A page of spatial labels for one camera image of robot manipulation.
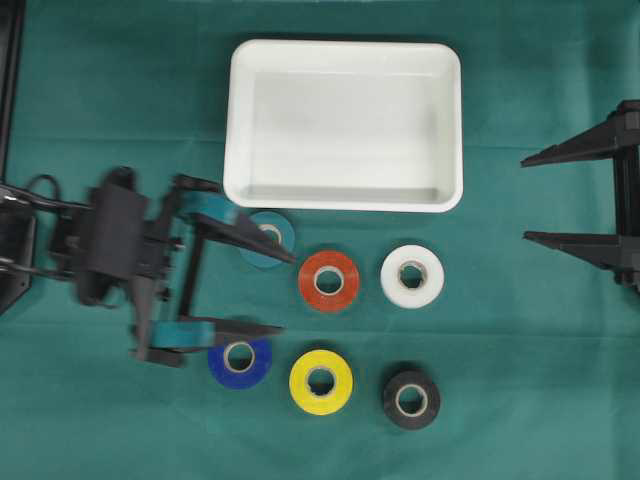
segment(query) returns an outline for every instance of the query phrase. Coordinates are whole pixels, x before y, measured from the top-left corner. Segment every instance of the teal tape roll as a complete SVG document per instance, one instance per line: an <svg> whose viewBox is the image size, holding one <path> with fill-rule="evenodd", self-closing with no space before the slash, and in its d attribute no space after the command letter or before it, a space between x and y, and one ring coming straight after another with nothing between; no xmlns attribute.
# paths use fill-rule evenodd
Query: teal tape roll
<svg viewBox="0 0 640 480"><path fill-rule="evenodd" d="M285 217L275 212L258 212L251 215L249 219L258 225L258 228L263 232L275 234L278 243L286 250L290 252L293 250L296 234L291 223ZM277 258L268 257L244 248L240 249L240 253L247 262L258 268L272 268L282 263Z"/></svg>
<svg viewBox="0 0 640 480"><path fill-rule="evenodd" d="M184 215L201 213L222 223L234 224L240 209L225 196L210 192L187 192L182 197Z"/></svg>

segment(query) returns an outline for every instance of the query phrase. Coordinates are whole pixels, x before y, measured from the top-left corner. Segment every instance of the blue tape roll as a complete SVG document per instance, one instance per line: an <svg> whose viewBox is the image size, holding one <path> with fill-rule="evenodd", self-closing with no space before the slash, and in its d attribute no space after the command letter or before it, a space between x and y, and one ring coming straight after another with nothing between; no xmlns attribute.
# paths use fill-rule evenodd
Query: blue tape roll
<svg viewBox="0 0 640 480"><path fill-rule="evenodd" d="M289 223L289 220L275 212L258 212L254 213L249 218L253 223L258 225L262 231L268 232L277 230L277 233L274 233L278 236L280 245L290 252L293 250L296 241L296 234L293 231L293 227ZM246 250L244 248L240 249L240 253L247 262L258 268L272 268L282 263L282 261L277 258L267 257L266 255L252 252L251 250Z"/></svg>
<svg viewBox="0 0 640 480"><path fill-rule="evenodd" d="M271 368L271 343L267 339L248 342L253 349L253 363L243 372L236 372L225 362L225 350L234 344L209 349L207 361L211 375L227 388L242 390L256 385Z"/></svg>

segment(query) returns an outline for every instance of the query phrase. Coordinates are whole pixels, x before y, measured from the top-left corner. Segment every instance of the tape roll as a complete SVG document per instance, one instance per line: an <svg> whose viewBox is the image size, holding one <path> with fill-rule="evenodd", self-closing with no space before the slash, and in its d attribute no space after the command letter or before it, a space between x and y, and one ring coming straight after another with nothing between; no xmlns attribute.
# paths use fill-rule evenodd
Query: tape roll
<svg viewBox="0 0 640 480"><path fill-rule="evenodd" d="M414 267L421 281L416 288L407 287L402 270ZM431 250L419 245L405 245L392 251L382 264L380 283L387 298L402 308L420 308L433 302L444 286L444 269Z"/></svg>
<svg viewBox="0 0 640 480"><path fill-rule="evenodd" d="M309 377L315 370L326 370L333 377L333 387L324 394L314 393ZM353 390L353 375L345 360L329 350L312 350L302 355L291 368L289 391L291 398L305 412L329 415L349 401Z"/></svg>
<svg viewBox="0 0 640 480"><path fill-rule="evenodd" d="M415 409L403 407L400 402L402 393L414 389L420 402ZM440 392L427 376L418 370L407 370L395 375L384 387L384 413L393 423L406 430L418 430L429 425L440 410Z"/></svg>
<svg viewBox="0 0 640 480"><path fill-rule="evenodd" d="M249 347L252 353L249 365L242 370L234 369L229 362L229 353L238 345ZM221 385L242 390L253 387L265 377L271 368L271 356L271 343L267 339L260 339L210 348L207 362L211 375Z"/></svg>
<svg viewBox="0 0 640 480"><path fill-rule="evenodd" d="M335 292L323 292L317 285L318 277L325 271L332 271L340 278L340 287ZM360 274L355 263L344 253L323 250L307 258L300 267L298 289L316 310L335 313L351 305L358 295Z"/></svg>
<svg viewBox="0 0 640 480"><path fill-rule="evenodd" d="M295 246L296 234L289 220L275 212L258 212L249 217L263 232L271 232L275 235L278 243L288 251L292 251ZM268 257L260 253L240 248L243 258L258 268L272 268L282 263L277 258Z"/></svg>

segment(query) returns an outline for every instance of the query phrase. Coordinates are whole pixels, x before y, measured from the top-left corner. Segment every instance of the green fabric surface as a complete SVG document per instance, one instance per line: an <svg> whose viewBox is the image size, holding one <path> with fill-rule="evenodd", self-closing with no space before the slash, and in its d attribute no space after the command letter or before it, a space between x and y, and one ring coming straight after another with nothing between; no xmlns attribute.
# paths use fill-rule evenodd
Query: green fabric surface
<svg viewBox="0 0 640 480"><path fill-rule="evenodd" d="M29 0L11 183L49 173L81 200L125 164L158 199L176 172L221 180L231 54L274 37L454 48L465 180L445 214L284 212L299 261L335 247L359 266L361 293L337 315L305 305L297 266L259 271L209 244L194 313L287 329L246 391L217 384L205 354L181 370L131 360L128 306L83 307L68 285L36 280L0 318L0 478L637 477L640 299L521 239L613 231L611 162L519 161L638 98L639 24L630 0ZM42 264L52 222L41 218ZM388 302L378 278L405 243L432 249L446 271L442 295L415 311ZM351 400L328 417L304 414L288 391L292 363L314 346L354 372ZM381 408L385 375L404 361L442 394L417 432Z"/></svg>

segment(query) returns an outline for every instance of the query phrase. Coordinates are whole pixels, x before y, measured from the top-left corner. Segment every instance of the white tray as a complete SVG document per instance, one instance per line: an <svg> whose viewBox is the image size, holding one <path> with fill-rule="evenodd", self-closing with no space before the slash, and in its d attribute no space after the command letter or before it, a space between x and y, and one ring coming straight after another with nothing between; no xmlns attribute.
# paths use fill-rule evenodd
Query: white tray
<svg viewBox="0 0 640 480"><path fill-rule="evenodd" d="M224 189L245 207L444 212L461 116L444 45L251 40L231 61Z"/></svg>

